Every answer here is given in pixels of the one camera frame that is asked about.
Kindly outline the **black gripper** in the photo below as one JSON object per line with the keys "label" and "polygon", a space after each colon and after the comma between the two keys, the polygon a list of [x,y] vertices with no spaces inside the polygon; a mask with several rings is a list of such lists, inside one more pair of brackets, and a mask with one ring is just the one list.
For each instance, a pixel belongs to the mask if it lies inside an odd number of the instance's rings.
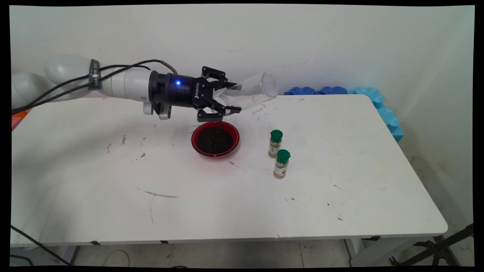
{"label": "black gripper", "polygon": [[192,79],[192,108],[197,111],[198,122],[221,122],[225,116],[240,113],[241,107],[228,100],[213,99],[213,92],[231,88],[237,83],[229,82],[225,72],[207,66],[202,67],[201,77]]}

